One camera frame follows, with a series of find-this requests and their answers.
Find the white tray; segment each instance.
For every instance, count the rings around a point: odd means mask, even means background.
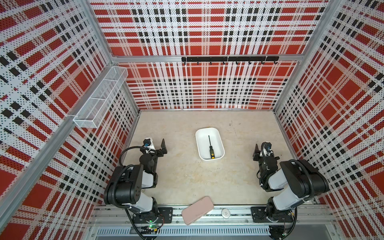
[[[215,158],[211,159],[209,153],[209,137],[211,138],[211,145],[215,152]],[[196,131],[196,143],[199,156],[204,161],[217,160],[224,157],[225,151],[223,142],[221,141],[218,130],[214,127],[202,128]]]

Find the white mesh basket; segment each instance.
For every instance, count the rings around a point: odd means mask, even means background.
[[[77,113],[74,118],[76,125],[85,128],[98,128],[127,76],[126,68],[112,67]]]

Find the screwdriver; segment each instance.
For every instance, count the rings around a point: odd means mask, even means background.
[[[214,152],[214,148],[211,145],[211,138],[209,137],[209,135],[208,135],[208,138],[209,138],[209,153],[211,154],[211,159],[214,159],[215,158],[215,152]]]

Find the plaid wall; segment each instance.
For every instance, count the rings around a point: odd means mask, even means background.
[[[300,54],[328,0],[90,0],[116,56]]]
[[[0,198],[106,66],[78,1],[0,2]],[[80,239],[133,116],[123,93],[99,129],[75,128],[1,240]]]
[[[383,239],[384,3],[342,2],[278,116],[347,239]]]
[[[296,62],[122,63],[140,109],[273,109]]]

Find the white puck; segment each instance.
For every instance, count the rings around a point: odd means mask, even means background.
[[[221,216],[223,216],[223,218],[229,218],[231,216],[231,212],[228,209],[223,209],[221,211]]]

